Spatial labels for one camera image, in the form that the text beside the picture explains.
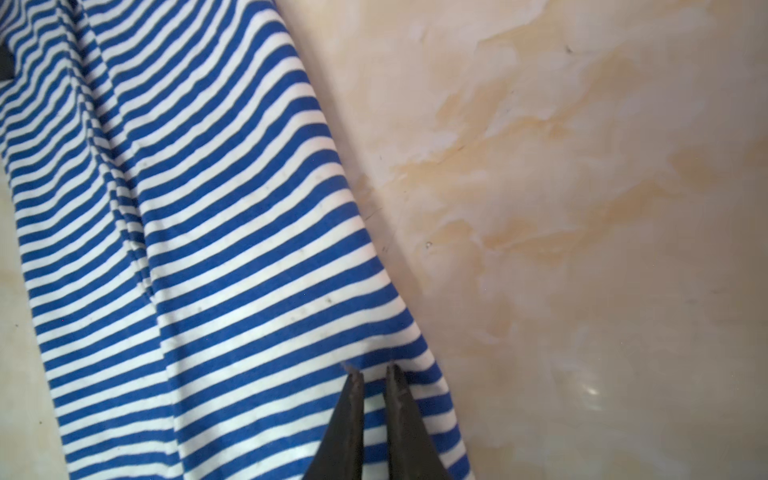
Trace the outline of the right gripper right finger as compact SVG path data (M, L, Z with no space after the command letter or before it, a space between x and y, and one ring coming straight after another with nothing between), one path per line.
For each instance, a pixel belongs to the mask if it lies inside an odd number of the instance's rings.
M389 478L451 479L426 430L404 372L392 363L387 366L385 379Z

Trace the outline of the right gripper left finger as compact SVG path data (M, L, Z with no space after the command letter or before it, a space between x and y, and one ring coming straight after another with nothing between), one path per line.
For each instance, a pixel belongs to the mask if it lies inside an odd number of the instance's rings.
M353 367L348 367L347 373L327 430L304 480L361 479L365 381L363 374Z

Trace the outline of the blue white striped tank top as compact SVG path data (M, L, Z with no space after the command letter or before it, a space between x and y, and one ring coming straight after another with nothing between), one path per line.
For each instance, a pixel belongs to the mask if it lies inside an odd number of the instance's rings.
M449 388L270 1L5 1L1 164L73 479L296 479L348 368L471 477Z

